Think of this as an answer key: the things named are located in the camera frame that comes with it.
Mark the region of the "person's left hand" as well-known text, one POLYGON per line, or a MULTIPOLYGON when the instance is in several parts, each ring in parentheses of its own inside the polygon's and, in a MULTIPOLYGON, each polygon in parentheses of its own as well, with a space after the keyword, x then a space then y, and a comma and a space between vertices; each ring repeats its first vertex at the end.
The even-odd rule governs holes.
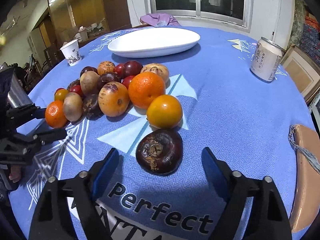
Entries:
POLYGON ((13 183, 20 181, 21 179, 21 166, 20 165, 11 165, 11 170, 9 174, 9 180, 13 183))

